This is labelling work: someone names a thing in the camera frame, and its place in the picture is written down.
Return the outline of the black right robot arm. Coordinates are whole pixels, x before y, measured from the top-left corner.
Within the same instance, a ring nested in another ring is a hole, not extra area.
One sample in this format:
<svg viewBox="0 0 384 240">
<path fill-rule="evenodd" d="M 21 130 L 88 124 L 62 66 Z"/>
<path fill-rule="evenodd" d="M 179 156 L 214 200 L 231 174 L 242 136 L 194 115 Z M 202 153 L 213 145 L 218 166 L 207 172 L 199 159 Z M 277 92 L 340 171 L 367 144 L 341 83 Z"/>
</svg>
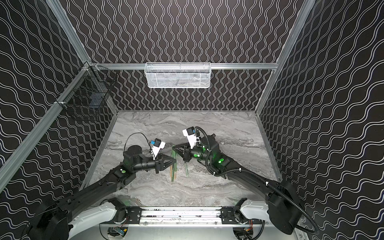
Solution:
<svg viewBox="0 0 384 240">
<path fill-rule="evenodd" d="M 203 137 L 194 147 L 190 143 L 174 145 L 172 150 L 185 162 L 191 159 L 203 162 L 214 176 L 234 181 L 249 191 L 264 197 L 267 214 L 272 224 L 281 232 L 290 235 L 297 226 L 302 212 L 301 200 L 291 183 L 267 179 L 241 166 L 221 151 L 215 135 Z"/>
</svg>

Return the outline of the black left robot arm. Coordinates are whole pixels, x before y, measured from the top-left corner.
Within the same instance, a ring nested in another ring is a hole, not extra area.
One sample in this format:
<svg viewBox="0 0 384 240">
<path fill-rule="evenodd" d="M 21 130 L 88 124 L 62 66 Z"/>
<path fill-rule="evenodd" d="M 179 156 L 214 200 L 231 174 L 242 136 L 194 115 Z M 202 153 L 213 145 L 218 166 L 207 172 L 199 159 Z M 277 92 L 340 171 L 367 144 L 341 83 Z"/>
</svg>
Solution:
<svg viewBox="0 0 384 240">
<path fill-rule="evenodd" d="M 175 158 L 164 154 L 146 157 L 138 145 L 130 146 L 123 157 L 118 166 L 96 183 L 64 199 L 41 204 L 25 234 L 31 240 L 69 240 L 99 223 L 114 220 L 124 224 L 127 214 L 121 201 L 111 199 L 94 209 L 91 205 L 123 189 L 139 171 L 159 173 L 176 163 Z"/>
</svg>

